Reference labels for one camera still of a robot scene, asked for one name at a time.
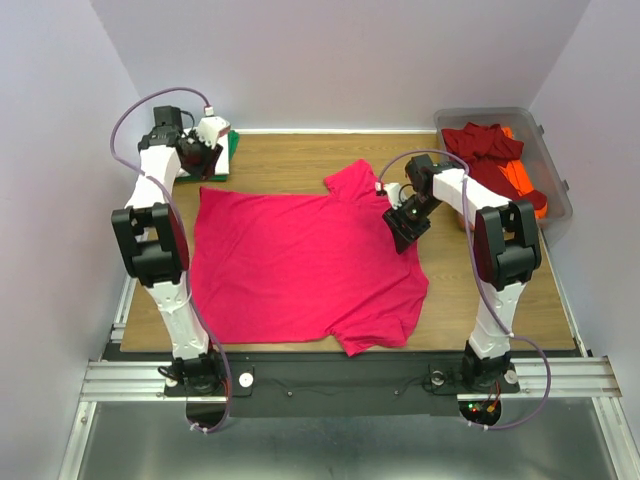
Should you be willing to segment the pink t shirt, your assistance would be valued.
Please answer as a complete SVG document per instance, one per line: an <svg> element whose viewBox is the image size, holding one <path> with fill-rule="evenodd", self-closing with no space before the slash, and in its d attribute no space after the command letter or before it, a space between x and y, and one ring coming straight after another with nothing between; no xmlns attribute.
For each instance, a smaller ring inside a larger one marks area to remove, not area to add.
<svg viewBox="0 0 640 480"><path fill-rule="evenodd" d="M396 251L375 183L358 160L323 195L201 189L190 280L221 342L333 337L350 356L406 345L429 282L415 248Z"/></svg>

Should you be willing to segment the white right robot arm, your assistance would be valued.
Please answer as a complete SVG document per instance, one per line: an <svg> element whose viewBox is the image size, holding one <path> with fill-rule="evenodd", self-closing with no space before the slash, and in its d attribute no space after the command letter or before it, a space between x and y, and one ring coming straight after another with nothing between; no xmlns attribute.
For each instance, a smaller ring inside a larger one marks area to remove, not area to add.
<svg viewBox="0 0 640 480"><path fill-rule="evenodd" d="M468 165L449 153L435 163L434 150L407 153L405 174L413 193L378 180L377 195L389 201L383 219L397 253L402 254L431 226L430 215L447 204L463 217L474 281L480 300L466 342L460 378L482 390L510 368L512 329L519 298L542 261L535 209L513 201L472 179Z"/></svg>

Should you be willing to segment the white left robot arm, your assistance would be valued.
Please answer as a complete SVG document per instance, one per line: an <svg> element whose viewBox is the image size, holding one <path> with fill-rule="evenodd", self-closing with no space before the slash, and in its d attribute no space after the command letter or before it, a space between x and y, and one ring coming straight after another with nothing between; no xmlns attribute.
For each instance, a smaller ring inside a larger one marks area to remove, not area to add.
<svg viewBox="0 0 640 480"><path fill-rule="evenodd" d="M180 170L200 172L217 159L219 145L186 131L187 113L175 106L153 109L154 125L138 143L140 164L131 197L111 214L128 275L153 299L171 341L172 362L159 373L170 388L189 396L228 392L224 361L194 309L188 285L190 254L172 189Z"/></svg>

